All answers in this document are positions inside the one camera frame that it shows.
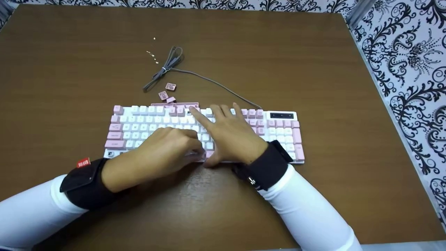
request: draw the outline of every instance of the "pink and white keyboard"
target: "pink and white keyboard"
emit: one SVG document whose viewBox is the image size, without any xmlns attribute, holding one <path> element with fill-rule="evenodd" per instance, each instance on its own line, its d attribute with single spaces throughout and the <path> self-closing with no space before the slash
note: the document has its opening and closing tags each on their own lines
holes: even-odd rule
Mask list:
<svg viewBox="0 0 446 251">
<path fill-rule="evenodd" d="M 169 126 L 195 130 L 206 150 L 206 155 L 201 160 L 204 161 L 214 153 L 214 140 L 190 114 L 190 106 L 199 109 L 198 103 L 155 103 L 150 106 L 132 107 L 115 105 L 105 142 L 104 157 L 113 158 L 135 149 L 156 129 Z M 215 122 L 210 108 L 200 111 Z M 294 160 L 292 163 L 304 163 L 300 124 L 295 112 L 242 109 L 242 114 L 252 130 L 265 141 L 279 141 Z"/>
</svg>

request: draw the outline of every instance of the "damask wallpaper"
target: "damask wallpaper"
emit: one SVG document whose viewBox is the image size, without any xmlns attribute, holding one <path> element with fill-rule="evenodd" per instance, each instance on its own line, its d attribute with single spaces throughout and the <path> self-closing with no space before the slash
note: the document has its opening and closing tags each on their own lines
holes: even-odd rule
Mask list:
<svg viewBox="0 0 446 251">
<path fill-rule="evenodd" d="M 446 0 L 377 0 L 353 36 L 446 219 Z"/>
</svg>

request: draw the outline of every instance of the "hand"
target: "hand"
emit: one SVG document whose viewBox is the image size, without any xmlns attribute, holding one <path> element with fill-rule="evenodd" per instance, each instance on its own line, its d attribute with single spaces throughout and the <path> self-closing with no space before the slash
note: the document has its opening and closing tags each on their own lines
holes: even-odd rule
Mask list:
<svg viewBox="0 0 446 251">
<path fill-rule="evenodd" d="M 243 162 L 250 164 L 268 147 L 243 118 L 240 107 L 234 103 L 235 116 L 227 105 L 211 105 L 215 116 L 212 123 L 194 107 L 189 110 L 195 119 L 209 132 L 215 142 L 215 151 L 203 164 L 212 167 L 222 161 Z"/>
<path fill-rule="evenodd" d="M 119 192 L 176 172 L 202 159 L 203 153 L 196 131 L 158 128 L 135 150 L 107 161 L 102 181 L 108 190 Z"/>
</svg>

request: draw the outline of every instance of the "red label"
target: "red label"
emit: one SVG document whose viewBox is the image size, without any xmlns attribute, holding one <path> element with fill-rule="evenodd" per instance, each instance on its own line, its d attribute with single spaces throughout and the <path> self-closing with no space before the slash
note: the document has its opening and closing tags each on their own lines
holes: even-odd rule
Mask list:
<svg viewBox="0 0 446 251">
<path fill-rule="evenodd" d="M 88 166 L 90 165 L 90 158 L 85 158 L 85 159 L 81 159 L 80 161 L 78 161 L 78 164 L 76 165 L 77 168 L 81 168 L 84 166 Z"/>
</svg>

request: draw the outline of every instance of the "brown table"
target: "brown table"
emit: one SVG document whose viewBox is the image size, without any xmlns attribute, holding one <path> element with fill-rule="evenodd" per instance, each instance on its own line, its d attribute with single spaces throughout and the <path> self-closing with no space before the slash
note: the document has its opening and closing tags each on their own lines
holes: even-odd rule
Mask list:
<svg viewBox="0 0 446 251">
<path fill-rule="evenodd" d="M 21 5 L 0 33 L 0 200 L 102 157 L 112 107 L 179 101 L 250 106 L 192 75 L 141 87 L 172 45 L 181 69 L 266 110 L 297 111 L 296 169 L 361 243 L 439 240 L 443 230 L 347 27 L 337 14 Z M 155 54 L 155 64 L 146 51 Z M 90 212 L 41 247 L 242 250 L 296 247 L 228 168 L 186 168 Z"/>
</svg>

